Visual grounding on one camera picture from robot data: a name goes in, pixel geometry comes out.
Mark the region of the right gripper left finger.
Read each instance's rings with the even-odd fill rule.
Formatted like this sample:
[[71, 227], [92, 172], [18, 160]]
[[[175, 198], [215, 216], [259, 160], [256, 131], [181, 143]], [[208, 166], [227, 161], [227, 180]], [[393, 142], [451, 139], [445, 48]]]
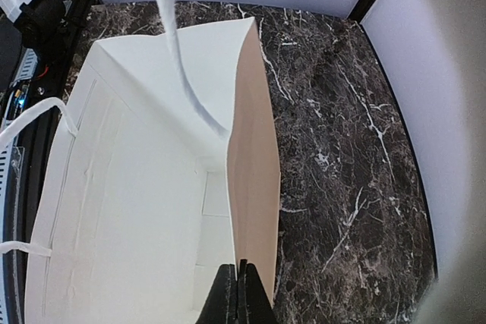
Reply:
[[235, 266], [221, 265], [198, 317], [198, 324], [237, 323], [237, 290], [238, 279]]

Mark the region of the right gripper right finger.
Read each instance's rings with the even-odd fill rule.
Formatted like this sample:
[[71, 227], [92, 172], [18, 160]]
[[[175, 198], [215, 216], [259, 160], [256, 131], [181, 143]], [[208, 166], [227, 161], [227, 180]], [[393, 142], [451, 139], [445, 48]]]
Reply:
[[262, 281], [253, 263], [241, 261], [237, 283], [237, 323], [274, 323], [270, 305]]

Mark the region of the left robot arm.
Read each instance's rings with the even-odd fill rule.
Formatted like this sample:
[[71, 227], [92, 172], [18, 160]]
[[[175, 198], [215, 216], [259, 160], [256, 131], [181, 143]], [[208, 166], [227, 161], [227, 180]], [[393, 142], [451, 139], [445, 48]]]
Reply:
[[7, 19], [21, 32], [25, 47], [44, 49], [56, 40], [65, 16], [62, 0], [1, 0]]

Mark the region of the brown paper bag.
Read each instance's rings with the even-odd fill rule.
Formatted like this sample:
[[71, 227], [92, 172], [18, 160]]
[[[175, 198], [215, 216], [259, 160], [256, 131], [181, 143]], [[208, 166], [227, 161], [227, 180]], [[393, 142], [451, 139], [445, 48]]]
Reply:
[[198, 323], [218, 268], [257, 267], [273, 309], [280, 166], [254, 18], [95, 41], [60, 111], [27, 242], [26, 323]]

